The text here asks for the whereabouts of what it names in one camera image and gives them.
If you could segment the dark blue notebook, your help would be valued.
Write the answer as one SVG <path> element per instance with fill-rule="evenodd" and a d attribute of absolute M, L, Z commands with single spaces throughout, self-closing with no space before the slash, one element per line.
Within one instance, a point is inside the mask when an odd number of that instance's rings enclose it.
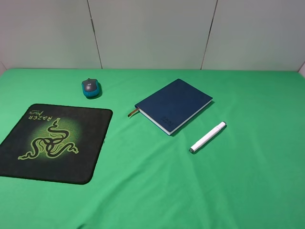
<path fill-rule="evenodd" d="M 137 103 L 128 117 L 139 111 L 167 135 L 171 135 L 212 100 L 211 96 L 176 79 Z"/>

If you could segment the green tablecloth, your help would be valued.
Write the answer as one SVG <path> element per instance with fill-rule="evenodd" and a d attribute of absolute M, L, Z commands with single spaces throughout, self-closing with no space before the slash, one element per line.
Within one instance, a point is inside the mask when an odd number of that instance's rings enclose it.
<path fill-rule="evenodd" d="M 101 93 L 86 98 L 82 81 Z M 133 106 L 176 79 L 213 103 L 166 135 Z M 108 108 L 92 180 L 0 179 L 3 229 L 302 229 L 305 80 L 296 72 L 10 69 L 0 78 L 0 137 L 35 103 Z M 226 127 L 194 154 L 211 129 Z"/>

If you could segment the black green mouse pad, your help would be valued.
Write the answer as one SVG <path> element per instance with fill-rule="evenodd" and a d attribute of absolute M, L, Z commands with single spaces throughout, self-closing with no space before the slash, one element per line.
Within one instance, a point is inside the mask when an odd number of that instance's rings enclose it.
<path fill-rule="evenodd" d="M 0 174 L 90 182 L 112 118 L 110 109 L 31 105 L 0 144 Z"/>

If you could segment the white marker pen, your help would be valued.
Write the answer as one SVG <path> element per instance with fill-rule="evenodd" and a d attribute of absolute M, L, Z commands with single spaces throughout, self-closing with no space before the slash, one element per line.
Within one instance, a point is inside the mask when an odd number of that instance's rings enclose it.
<path fill-rule="evenodd" d="M 193 146 L 189 148 L 189 152 L 194 154 L 199 148 L 205 145 L 209 140 L 211 140 L 216 134 L 218 134 L 223 128 L 226 127 L 226 122 L 221 122 L 213 129 L 211 129 L 207 134 L 200 138 Z"/>

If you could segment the grey teal computer mouse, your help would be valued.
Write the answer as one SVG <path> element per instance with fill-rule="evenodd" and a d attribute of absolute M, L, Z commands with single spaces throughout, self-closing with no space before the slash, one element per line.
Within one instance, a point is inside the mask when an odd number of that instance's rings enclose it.
<path fill-rule="evenodd" d="M 101 86 L 97 79 L 88 78 L 82 81 L 82 92 L 86 98 L 94 98 L 101 93 Z"/>

